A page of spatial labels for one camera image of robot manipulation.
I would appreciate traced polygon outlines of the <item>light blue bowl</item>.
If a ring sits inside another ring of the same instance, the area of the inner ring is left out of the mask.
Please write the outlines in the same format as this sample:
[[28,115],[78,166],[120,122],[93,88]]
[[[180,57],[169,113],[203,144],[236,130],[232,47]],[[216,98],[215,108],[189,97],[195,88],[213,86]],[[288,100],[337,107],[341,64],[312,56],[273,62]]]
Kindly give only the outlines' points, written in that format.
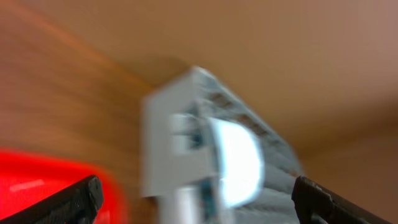
[[210,118],[218,153],[221,199],[228,208],[252,202],[262,189],[265,164],[255,134],[241,124]]

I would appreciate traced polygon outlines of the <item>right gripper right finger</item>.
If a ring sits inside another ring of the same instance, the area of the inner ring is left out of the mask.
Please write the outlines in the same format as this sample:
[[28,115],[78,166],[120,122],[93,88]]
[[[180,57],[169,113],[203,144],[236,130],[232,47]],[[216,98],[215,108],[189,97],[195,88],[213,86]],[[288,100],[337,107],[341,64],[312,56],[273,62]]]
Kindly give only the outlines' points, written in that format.
[[304,176],[296,178],[292,200],[300,224],[391,224]]

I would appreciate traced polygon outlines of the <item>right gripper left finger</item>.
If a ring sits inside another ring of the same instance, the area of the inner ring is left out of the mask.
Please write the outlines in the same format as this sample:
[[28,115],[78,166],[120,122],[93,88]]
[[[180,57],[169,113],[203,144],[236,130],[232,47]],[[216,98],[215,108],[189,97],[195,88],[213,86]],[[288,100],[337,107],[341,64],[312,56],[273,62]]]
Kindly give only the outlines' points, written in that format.
[[1,220],[1,224],[93,224],[103,206],[102,182],[96,175]]

